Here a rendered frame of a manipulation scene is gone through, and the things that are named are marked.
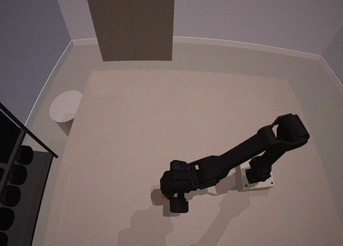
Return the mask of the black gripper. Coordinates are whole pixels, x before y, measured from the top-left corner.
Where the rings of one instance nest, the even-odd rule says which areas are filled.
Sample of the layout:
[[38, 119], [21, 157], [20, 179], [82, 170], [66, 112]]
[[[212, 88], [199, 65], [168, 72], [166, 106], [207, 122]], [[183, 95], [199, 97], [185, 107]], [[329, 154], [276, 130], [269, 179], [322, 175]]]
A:
[[[186, 171], [188, 169], [187, 163], [179, 160], [173, 160], [170, 163], [170, 171]], [[177, 193], [177, 197], [168, 197], [171, 213], [187, 213], [188, 201], [184, 197], [184, 193], [189, 193], [192, 190], [186, 189]]]

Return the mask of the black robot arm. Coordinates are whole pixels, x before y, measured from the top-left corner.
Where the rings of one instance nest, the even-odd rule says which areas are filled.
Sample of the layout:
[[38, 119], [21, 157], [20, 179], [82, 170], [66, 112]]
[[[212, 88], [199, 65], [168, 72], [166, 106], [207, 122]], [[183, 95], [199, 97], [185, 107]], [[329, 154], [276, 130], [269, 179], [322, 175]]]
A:
[[[272, 130], [275, 125], [278, 125], [277, 137]], [[215, 186], [231, 169], [251, 158], [251, 168], [245, 170], [249, 184], [265, 182], [271, 177], [272, 165], [285, 152], [305, 145], [309, 135], [298, 115], [278, 116], [271, 125], [260, 128], [257, 134], [220, 156], [207, 156], [188, 163], [186, 171], [165, 171], [160, 189], [165, 197], [173, 197], [182, 190]], [[262, 152], [263, 155], [257, 156]]]

